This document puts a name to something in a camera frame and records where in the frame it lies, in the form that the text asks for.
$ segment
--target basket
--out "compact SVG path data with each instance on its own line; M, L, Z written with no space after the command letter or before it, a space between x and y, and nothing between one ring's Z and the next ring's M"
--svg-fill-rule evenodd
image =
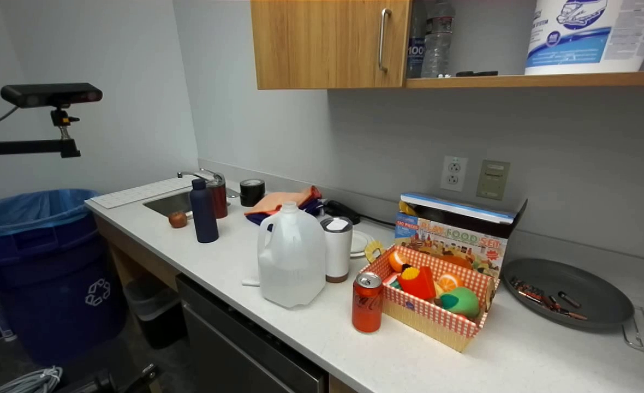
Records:
M475 293L479 313L475 322L446 313L430 301L422 301L418 298L413 298L409 293L404 293L400 288L392 288L390 283L396 273L392 273L389 265L389 256L396 251L404 263L413 267L430 267L432 278L451 273L462 280L462 286ZM488 316L491 298L492 298L492 278L481 276L478 272L468 272L450 263L443 263L438 257L406 250L406 247L392 247L383 251L373 265L369 265L365 272L373 272L381 278L381 310L383 315L409 325L413 330L418 330L433 342L455 350L465 351L474 337L484 328L484 322Z

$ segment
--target water jug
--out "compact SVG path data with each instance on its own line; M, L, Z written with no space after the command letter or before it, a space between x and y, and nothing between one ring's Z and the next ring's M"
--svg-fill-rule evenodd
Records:
M258 272L264 300L284 309L308 305L324 286L324 237L321 224L284 203L259 224Z

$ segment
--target dark bottle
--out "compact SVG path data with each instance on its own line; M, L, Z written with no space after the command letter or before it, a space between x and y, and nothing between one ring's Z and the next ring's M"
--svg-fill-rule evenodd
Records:
M218 238L218 227L215 227L212 194L207 191L204 179L191 182L189 206L191 206L195 241L213 242Z

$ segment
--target wooden cabinet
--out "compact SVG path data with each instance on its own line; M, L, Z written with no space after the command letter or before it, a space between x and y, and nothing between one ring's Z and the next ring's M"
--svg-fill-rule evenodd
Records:
M644 72L406 78L409 0L251 0L259 89L644 88Z
M251 0L259 89L404 88L409 0Z

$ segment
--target round tray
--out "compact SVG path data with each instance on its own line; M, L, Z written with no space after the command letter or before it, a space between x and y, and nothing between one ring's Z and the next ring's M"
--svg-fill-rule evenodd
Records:
M528 310L576 330L617 330L632 316L632 303L608 283L549 260L512 260L502 269L506 290Z

